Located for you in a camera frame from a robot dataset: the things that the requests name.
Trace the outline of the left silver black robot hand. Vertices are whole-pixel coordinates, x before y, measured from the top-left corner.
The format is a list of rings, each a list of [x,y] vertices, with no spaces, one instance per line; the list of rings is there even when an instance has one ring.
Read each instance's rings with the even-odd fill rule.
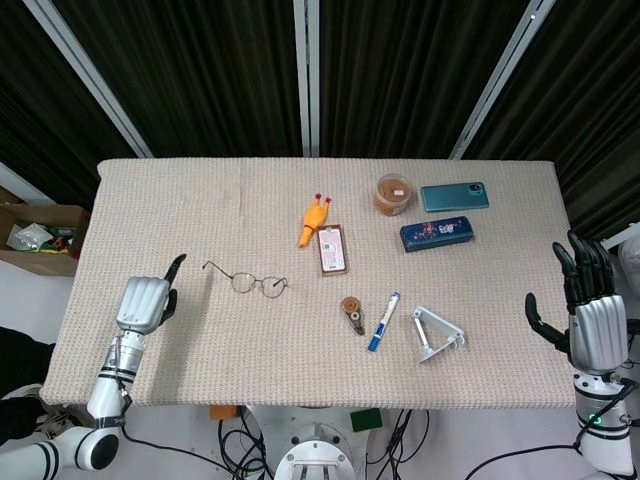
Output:
[[[178,292],[172,284],[186,257],[176,257],[162,278],[131,277],[127,281],[116,315],[122,331],[149,335],[174,315]]]

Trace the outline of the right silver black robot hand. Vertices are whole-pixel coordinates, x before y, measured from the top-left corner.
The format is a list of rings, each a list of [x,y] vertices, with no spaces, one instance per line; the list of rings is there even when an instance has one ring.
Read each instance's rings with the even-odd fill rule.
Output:
[[[609,374],[628,357],[627,315],[616,292],[614,268],[601,243],[567,232],[573,249],[552,244],[561,265],[568,327],[561,332],[544,322],[533,293],[525,296],[525,315],[531,329],[566,354],[569,363],[589,375]]]

